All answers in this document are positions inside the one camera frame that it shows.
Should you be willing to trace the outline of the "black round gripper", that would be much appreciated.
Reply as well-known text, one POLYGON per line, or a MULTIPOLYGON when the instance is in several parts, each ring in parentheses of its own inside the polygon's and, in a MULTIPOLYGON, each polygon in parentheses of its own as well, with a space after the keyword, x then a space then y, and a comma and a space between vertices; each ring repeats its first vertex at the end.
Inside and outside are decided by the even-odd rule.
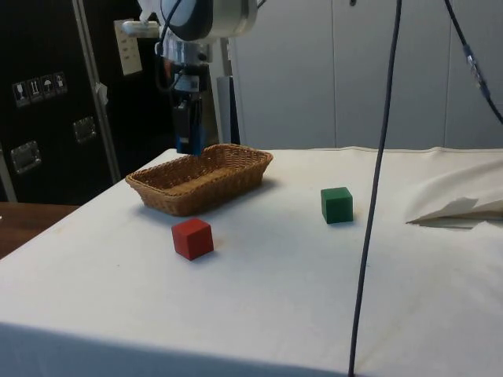
POLYGON ((202 152, 203 95, 210 83, 206 64, 186 65, 168 62, 168 98, 173 109, 178 153, 199 156, 202 152))

